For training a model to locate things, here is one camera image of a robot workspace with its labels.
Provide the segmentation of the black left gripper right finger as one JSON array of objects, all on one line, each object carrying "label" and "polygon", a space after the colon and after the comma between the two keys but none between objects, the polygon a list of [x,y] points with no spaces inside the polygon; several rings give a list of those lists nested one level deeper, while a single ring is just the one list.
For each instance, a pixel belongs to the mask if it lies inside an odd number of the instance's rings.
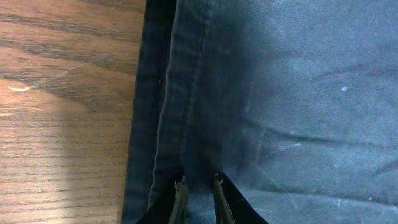
[{"label": "black left gripper right finger", "polygon": [[217,224],[269,224],[223,172],[212,180]]}]

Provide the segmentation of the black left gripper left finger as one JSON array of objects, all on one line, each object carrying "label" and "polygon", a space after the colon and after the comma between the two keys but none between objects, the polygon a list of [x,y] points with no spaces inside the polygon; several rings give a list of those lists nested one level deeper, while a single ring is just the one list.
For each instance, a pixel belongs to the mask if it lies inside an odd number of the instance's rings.
[{"label": "black left gripper left finger", "polygon": [[169,185],[136,224],[187,224],[188,185],[183,175]]}]

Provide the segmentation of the navy blue shorts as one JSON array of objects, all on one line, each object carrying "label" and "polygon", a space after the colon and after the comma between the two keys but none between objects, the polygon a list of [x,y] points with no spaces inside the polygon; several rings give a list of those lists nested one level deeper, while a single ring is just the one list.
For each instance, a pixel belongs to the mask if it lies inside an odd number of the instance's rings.
[{"label": "navy blue shorts", "polygon": [[225,173],[268,223],[397,222],[397,1],[147,1],[122,223]]}]

